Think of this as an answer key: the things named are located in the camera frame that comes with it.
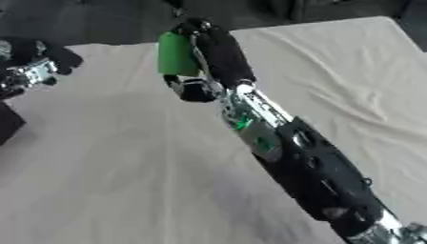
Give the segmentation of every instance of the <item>black glove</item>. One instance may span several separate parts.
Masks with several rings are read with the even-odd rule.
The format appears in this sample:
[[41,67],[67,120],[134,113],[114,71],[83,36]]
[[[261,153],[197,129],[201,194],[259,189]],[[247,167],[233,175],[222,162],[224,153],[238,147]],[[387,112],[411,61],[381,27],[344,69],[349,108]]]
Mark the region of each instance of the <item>black glove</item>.
[[[63,75],[71,74],[73,68],[83,63],[83,59],[76,53],[49,42],[21,37],[0,38],[0,85],[10,75],[7,68],[26,66],[44,57],[53,61],[58,67],[58,73]],[[44,84],[52,86],[56,84],[56,80],[52,78]],[[0,86],[0,100],[12,98],[24,92],[23,89],[10,91]]]
[[[242,49],[228,31],[207,20],[191,18],[175,27],[173,32],[188,37],[189,41],[192,36],[196,36],[196,45],[208,63],[211,76],[225,88],[231,89],[243,82],[255,81]],[[181,82],[175,75],[165,75],[164,79],[184,101],[215,100],[209,91],[203,90],[203,82],[200,79]]]
[[225,88],[235,87],[242,80],[255,81],[245,54],[228,31],[198,18],[187,20],[173,31],[188,37],[197,33],[196,45],[203,53],[211,75]]

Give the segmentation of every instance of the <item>green light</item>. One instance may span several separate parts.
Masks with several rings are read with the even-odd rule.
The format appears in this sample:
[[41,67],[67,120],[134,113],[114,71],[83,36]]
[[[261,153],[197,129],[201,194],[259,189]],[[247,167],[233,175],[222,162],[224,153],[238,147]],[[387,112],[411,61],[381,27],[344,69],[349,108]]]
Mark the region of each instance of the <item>green light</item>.
[[247,116],[242,116],[238,122],[235,123],[234,128],[238,131],[248,127],[251,120]]

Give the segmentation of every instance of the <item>green object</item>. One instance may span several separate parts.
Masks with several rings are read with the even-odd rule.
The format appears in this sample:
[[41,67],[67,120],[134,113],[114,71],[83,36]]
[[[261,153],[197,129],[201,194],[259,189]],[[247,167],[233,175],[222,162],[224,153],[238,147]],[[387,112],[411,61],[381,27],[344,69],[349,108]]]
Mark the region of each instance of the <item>green object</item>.
[[193,59],[192,45],[182,35],[166,32],[159,38],[158,71],[163,74],[197,77],[200,73]]
[[246,116],[242,116],[242,117],[240,118],[240,120],[239,120],[237,123],[235,123],[234,128],[235,128],[236,130],[240,131],[240,130],[242,130],[242,129],[247,128],[247,127],[248,127],[249,122],[251,122],[251,120],[250,120],[248,117],[246,117]]

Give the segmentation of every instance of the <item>white cloth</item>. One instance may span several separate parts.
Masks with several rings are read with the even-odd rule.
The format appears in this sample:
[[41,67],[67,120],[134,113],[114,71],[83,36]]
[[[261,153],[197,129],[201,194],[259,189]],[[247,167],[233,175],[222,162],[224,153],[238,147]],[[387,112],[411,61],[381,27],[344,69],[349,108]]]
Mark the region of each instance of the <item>white cloth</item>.
[[[404,223],[427,223],[426,62],[393,21],[234,34],[261,90],[343,150]],[[155,44],[74,49],[83,68],[11,101],[28,125],[0,149],[2,243],[342,243],[215,104],[164,85]]]

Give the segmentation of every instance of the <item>dark floor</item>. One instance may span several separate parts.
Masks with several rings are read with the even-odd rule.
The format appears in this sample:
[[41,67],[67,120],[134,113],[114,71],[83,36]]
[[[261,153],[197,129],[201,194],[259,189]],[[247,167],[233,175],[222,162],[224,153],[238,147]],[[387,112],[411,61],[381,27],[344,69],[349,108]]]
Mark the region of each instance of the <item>dark floor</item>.
[[[161,0],[0,0],[0,35],[48,38],[67,45],[154,42],[179,20]],[[208,17],[229,29],[292,24],[269,4],[286,0],[185,0],[190,16]],[[353,0],[308,8],[303,22],[393,15],[404,0]],[[427,51],[427,0],[413,0],[399,21]]]

